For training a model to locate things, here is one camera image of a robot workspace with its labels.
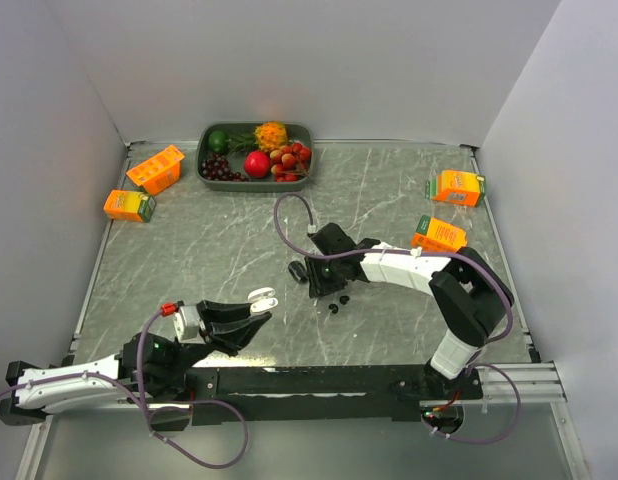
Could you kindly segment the white earbud charging case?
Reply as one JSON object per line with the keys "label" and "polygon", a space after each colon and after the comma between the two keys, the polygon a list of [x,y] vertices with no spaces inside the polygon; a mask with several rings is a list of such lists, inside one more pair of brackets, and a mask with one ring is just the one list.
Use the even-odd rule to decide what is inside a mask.
{"label": "white earbud charging case", "polygon": [[263,287],[252,291],[247,302],[250,304],[250,313],[258,315],[275,308],[279,302],[275,297],[275,290],[271,287]]}

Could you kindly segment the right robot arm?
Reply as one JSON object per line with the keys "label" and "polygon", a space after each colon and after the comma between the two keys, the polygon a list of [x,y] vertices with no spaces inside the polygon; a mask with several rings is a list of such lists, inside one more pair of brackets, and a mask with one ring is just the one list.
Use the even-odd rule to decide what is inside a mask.
{"label": "right robot arm", "polygon": [[446,333],[428,361],[427,390],[448,398],[461,384],[460,374],[493,340],[496,328],[513,322],[514,298],[482,257],[469,247],[456,253],[410,251],[376,239],[355,242],[340,226],[310,224],[308,238],[319,250],[305,257],[309,296],[320,298],[354,281],[392,284],[431,296]]}

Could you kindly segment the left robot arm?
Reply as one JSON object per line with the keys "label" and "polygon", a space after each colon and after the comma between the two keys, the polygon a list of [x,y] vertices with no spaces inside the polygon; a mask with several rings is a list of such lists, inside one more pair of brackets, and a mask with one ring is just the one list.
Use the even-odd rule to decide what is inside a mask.
{"label": "left robot arm", "polygon": [[12,362],[8,389],[0,393],[0,420],[11,426],[33,425],[117,395],[128,403],[183,400],[189,389],[187,372],[213,353],[237,356],[277,306],[268,289],[254,291],[245,303],[166,303],[118,353],[64,367]]}

